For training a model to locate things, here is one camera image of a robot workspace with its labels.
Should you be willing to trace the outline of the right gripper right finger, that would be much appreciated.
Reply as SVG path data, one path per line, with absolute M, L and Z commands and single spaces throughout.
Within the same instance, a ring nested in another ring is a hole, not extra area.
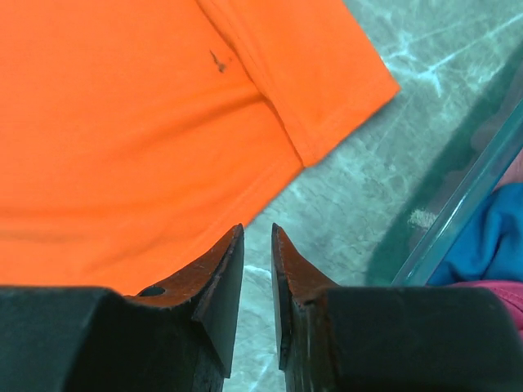
M 271 233 L 289 391 L 519 391 L 522 341 L 489 289 L 343 287 Z

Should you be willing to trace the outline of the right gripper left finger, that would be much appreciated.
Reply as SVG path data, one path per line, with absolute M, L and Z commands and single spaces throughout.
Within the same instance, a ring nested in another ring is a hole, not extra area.
M 106 287 L 2 287 L 2 390 L 221 390 L 243 268 L 244 229 L 236 225 L 135 296 Z

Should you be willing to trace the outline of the orange t-shirt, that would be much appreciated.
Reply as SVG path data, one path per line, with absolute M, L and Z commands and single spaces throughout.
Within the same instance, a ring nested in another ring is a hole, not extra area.
M 136 293 L 399 89 L 340 1 L 4 1 L 1 281 Z

